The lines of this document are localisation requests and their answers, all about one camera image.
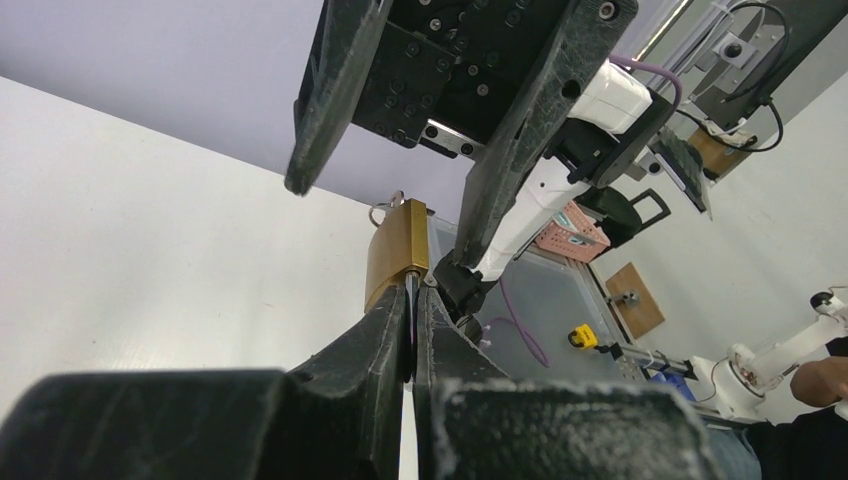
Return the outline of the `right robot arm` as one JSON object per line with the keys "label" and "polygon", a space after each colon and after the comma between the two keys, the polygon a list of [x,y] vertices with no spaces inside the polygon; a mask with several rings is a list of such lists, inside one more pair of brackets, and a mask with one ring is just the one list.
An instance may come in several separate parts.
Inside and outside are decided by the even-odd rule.
{"label": "right robot arm", "polygon": [[350,125],[473,161],[435,278],[454,318],[572,200],[628,168],[670,105],[613,57],[635,1],[327,1],[294,103],[287,189]]}

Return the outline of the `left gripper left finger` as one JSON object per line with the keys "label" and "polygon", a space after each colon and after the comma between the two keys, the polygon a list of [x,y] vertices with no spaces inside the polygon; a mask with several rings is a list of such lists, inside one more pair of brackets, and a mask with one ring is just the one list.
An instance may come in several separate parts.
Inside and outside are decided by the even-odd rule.
{"label": "left gripper left finger", "polygon": [[291,371],[115,371],[33,385],[1,428],[5,479],[394,479],[406,293]]}

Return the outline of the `wooden block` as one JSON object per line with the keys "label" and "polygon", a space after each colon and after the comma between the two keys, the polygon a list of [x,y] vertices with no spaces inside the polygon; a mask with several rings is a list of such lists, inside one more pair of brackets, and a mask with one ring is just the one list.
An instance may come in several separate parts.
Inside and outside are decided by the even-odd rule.
{"label": "wooden block", "polygon": [[632,339],[639,339],[665,322],[658,303],[632,262],[605,282],[608,303],[618,312]]}

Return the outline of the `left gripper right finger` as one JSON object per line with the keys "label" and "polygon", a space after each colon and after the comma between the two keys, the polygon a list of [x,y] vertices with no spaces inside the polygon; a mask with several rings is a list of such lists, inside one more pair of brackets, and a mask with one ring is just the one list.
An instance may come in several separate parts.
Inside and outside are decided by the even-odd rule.
{"label": "left gripper right finger", "polygon": [[513,379],[416,302],[413,398],[423,479],[719,479],[695,411],[648,383]]}

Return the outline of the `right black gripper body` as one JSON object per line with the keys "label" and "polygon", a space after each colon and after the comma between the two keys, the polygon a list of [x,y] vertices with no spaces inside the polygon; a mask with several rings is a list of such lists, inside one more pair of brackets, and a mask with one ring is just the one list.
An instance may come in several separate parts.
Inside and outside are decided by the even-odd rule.
{"label": "right black gripper body", "polygon": [[353,125],[475,157],[538,72],[573,1],[395,1]]}

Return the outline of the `yellow tape measure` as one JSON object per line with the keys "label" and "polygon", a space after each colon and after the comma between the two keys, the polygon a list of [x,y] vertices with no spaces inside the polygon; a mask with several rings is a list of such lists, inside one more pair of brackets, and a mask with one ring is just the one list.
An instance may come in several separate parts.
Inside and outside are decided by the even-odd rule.
{"label": "yellow tape measure", "polygon": [[567,336],[569,343],[578,349],[595,349],[599,346],[597,335],[588,324],[575,327]]}

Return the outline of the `pink plastic basket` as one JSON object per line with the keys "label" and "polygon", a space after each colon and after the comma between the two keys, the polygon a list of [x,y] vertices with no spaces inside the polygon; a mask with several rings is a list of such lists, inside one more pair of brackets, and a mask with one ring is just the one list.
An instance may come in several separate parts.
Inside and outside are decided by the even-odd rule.
{"label": "pink plastic basket", "polygon": [[543,251],[585,264],[611,246],[603,230],[574,201],[551,218],[534,243]]}

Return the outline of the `person hand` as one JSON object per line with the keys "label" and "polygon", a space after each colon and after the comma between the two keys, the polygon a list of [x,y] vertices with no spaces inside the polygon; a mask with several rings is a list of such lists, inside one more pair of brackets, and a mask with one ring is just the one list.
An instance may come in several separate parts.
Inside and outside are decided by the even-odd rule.
{"label": "person hand", "polygon": [[847,358],[836,356],[802,364],[790,380],[793,397],[815,408],[847,399]]}

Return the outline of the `small brass padlock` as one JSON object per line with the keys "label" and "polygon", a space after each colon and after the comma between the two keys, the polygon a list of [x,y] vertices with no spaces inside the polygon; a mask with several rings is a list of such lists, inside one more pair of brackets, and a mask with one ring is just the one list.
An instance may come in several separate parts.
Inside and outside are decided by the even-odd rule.
{"label": "small brass padlock", "polygon": [[427,218],[426,205],[419,200],[390,206],[367,253],[364,317],[383,315],[380,302],[387,291],[405,297],[398,357],[400,378],[405,382],[414,379],[416,369],[418,297],[429,271]]}

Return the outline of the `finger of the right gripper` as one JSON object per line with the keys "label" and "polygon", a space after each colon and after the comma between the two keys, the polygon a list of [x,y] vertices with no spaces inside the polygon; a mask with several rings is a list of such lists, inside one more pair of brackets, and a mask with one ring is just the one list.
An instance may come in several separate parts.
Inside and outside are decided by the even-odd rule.
{"label": "finger of the right gripper", "polygon": [[452,262],[476,267],[532,170],[577,98],[638,14],[636,1],[570,1],[486,151],[465,179]]}
{"label": "finger of the right gripper", "polygon": [[295,144],[285,172],[293,194],[308,194],[352,122],[392,6],[323,3],[294,102]]}

